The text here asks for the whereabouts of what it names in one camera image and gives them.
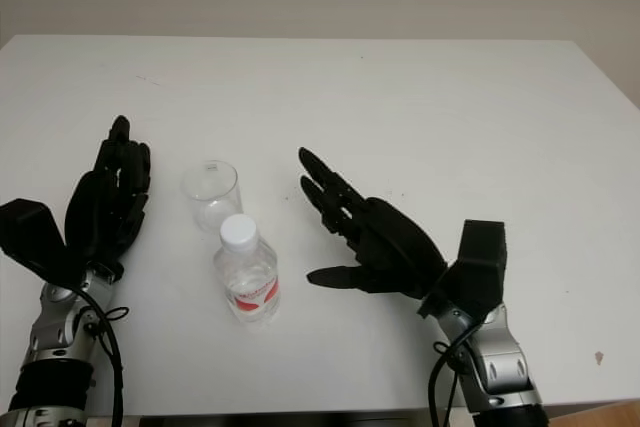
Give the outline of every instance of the clear plastic cup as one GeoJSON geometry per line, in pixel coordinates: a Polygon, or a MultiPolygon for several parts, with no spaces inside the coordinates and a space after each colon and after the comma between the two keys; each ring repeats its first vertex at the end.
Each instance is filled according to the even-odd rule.
{"type": "Polygon", "coordinates": [[[196,224],[206,232],[220,232],[227,217],[242,213],[238,172],[227,162],[207,160],[190,168],[182,178],[182,190],[196,224]]]}

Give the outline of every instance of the plastic water bottle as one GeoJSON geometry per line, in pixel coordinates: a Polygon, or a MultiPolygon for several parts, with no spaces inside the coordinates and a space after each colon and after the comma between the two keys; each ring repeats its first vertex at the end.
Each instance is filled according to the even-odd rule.
{"type": "Polygon", "coordinates": [[[245,214],[224,220],[220,240],[222,247],[213,264],[231,310],[244,322],[266,323],[280,303],[276,253],[260,237],[255,221],[245,214]]]}

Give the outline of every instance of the palm of robotic hand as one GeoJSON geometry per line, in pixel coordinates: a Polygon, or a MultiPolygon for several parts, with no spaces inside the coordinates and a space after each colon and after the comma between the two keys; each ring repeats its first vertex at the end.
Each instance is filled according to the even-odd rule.
{"type": "Polygon", "coordinates": [[[302,190],[322,214],[331,233],[345,237],[358,267],[330,267],[308,275],[309,282],[333,288],[357,288],[368,293],[401,292],[421,299],[447,264],[433,241],[413,221],[388,202],[363,198],[307,149],[300,161],[311,179],[300,179],[302,190]]]}
{"type": "Polygon", "coordinates": [[[360,263],[313,271],[309,282],[424,299],[423,317],[454,303],[482,322],[502,302],[507,260],[502,222],[467,220],[458,259],[447,268],[431,238],[400,211],[382,199],[362,197],[309,150],[301,148],[299,158],[311,177],[300,179],[302,190],[325,227],[345,237],[360,263]]]}

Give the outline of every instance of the robotic hand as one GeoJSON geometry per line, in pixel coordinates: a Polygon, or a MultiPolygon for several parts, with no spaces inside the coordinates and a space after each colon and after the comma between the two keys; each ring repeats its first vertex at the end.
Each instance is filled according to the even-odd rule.
{"type": "Polygon", "coordinates": [[[129,121],[120,116],[71,198],[66,245],[46,205],[16,199],[0,206],[0,247],[47,282],[16,393],[0,427],[84,426],[96,340],[113,366],[112,425],[120,426],[122,361],[110,322],[117,320],[117,311],[120,318],[128,309],[104,309],[124,272],[119,258],[144,219],[150,165],[149,148],[129,139],[129,121]]]}
{"type": "Polygon", "coordinates": [[[384,200],[363,198],[309,150],[300,161],[311,178],[301,186],[329,232],[345,237],[357,267],[308,274],[312,284],[368,293],[401,292],[421,299],[418,313],[433,315],[450,346],[429,379],[434,426],[435,382],[445,363],[459,376],[476,427],[538,427],[547,416],[524,355],[507,327],[502,303],[507,249],[504,224],[467,220],[458,259],[450,268],[420,227],[384,200]]]}

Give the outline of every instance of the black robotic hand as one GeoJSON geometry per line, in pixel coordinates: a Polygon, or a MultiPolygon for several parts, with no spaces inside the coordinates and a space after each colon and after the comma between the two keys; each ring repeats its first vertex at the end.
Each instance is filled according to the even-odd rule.
{"type": "Polygon", "coordinates": [[[447,268],[433,241],[408,217],[384,200],[363,198],[309,150],[301,148],[299,157],[313,179],[303,176],[302,189],[325,227],[346,238],[361,264],[316,270],[308,274],[309,282],[424,299],[423,317],[451,302],[482,321],[502,302],[507,260],[502,222],[467,220],[458,259],[447,268]]]}
{"type": "Polygon", "coordinates": [[[150,183],[149,147],[129,139],[119,116],[93,170],[82,176],[65,218],[66,246],[49,208],[15,199],[0,206],[0,247],[47,282],[78,284],[89,263],[117,281],[120,256],[135,240],[150,183]]]}
{"type": "Polygon", "coordinates": [[[429,236],[386,201],[363,198],[309,150],[301,148],[299,157],[313,179],[303,176],[302,190],[325,227],[345,237],[361,264],[316,270],[307,276],[309,282],[425,297],[447,268],[429,236]]]}

